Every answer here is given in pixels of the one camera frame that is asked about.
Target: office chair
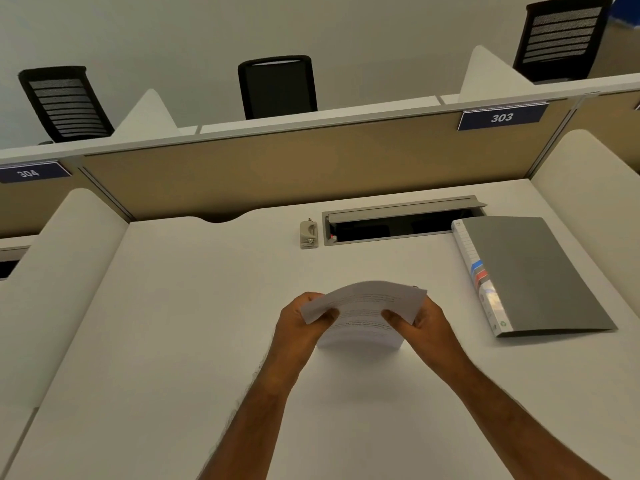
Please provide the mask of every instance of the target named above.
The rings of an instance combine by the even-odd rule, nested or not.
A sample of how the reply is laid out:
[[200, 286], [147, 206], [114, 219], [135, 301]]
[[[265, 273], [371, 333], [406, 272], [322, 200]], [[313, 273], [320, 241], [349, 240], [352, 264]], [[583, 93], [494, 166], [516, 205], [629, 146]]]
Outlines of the office chair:
[[586, 79], [611, 0], [548, 0], [527, 5], [513, 68], [533, 83]]
[[269, 57], [238, 65], [246, 119], [317, 111], [311, 58]]
[[112, 135], [113, 126], [86, 78], [86, 67], [27, 69], [18, 79], [55, 143]]

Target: paper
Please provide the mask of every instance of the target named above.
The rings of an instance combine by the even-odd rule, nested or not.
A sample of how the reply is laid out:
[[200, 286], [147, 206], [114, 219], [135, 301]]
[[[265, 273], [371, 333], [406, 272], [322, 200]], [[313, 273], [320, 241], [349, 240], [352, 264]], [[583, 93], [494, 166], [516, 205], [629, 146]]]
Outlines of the paper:
[[427, 295], [426, 290], [386, 281], [364, 281], [332, 291], [304, 305], [300, 312], [311, 323], [329, 308], [340, 310], [340, 317], [318, 341], [323, 347], [335, 342], [357, 340], [398, 348], [404, 339], [380, 316], [391, 310], [413, 323]]

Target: person's right thumb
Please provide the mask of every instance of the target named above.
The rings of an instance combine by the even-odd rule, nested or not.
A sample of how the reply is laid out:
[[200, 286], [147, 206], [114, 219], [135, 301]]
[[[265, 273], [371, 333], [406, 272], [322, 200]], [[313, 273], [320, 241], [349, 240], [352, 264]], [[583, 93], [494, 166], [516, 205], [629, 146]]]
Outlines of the person's right thumb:
[[402, 335], [404, 339], [409, 339], [413, 327], [409, 325], [404, 318], [391, 310], [382, 310], [380, 315], [382, 315], [382, 318], [384, 318], [396, 332]]

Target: black office chair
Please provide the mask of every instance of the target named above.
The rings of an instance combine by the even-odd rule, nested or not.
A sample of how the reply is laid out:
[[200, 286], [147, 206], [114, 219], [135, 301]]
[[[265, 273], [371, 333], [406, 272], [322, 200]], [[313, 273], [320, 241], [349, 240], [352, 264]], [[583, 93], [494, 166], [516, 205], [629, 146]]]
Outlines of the black office chair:
[[311, 58], [269, 57], [238, 65], [246, 119], [317, 111]]
[[113, 126], [86, 78], [86, 67], [27, 69], [18, 79], [55, 143], [112, 135]]
[[534, 83], [586, 79], [612, 0], [548, 0], [527, 5], [513, 68]]

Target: blue number plate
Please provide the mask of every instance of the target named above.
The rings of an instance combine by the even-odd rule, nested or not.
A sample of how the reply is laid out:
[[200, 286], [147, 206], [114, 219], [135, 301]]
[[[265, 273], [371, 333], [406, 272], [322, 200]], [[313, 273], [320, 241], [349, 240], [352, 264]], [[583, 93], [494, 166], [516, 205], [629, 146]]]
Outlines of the blue number plate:
[[46, 178], [69, 177], [71, 174], [58, 162], [0, 167], [0, 183], [15, 184]]
[[458, 131], [493, 128], [496, 126], [525, 125], [539, 122], [548, 102], [526, 104], [523, 106], [494, 107], [465, 111], [460, 118]]

